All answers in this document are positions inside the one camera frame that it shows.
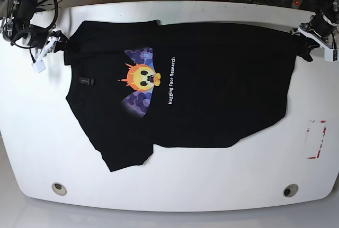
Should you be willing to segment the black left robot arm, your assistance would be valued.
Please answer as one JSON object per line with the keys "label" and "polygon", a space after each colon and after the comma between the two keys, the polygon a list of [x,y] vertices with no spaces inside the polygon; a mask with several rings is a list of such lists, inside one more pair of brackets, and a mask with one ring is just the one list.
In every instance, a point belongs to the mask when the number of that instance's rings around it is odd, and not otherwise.
{"label": "black left robot arm", "polygon": [[[293,0],[291,6],[298,9],[303,0]],[[305,41],[299,55],[311,62],[310,52],[316,48],[324,50],[324,60],[338,62],[338,0],[313,0],[315,14],[307,23],[301,23],[292,29],[292,35],[298,35]]]}

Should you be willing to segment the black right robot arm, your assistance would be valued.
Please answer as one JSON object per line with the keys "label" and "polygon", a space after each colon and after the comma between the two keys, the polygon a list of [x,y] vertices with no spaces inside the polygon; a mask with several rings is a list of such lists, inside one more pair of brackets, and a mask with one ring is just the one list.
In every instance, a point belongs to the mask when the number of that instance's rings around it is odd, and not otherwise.
{"label": "black right robot arm", "polygon": [[53,0],[54,15],[47,27],[31,24],[31,19],[37,12],[39,0],[5,0],[1,4],[1,34],[10,45],[20,49],[35,49],[38,55],[31,55],[37,64],[47,53],[65,51],[68,38],[61,32],[55,31],[59,16],[57,0]]}

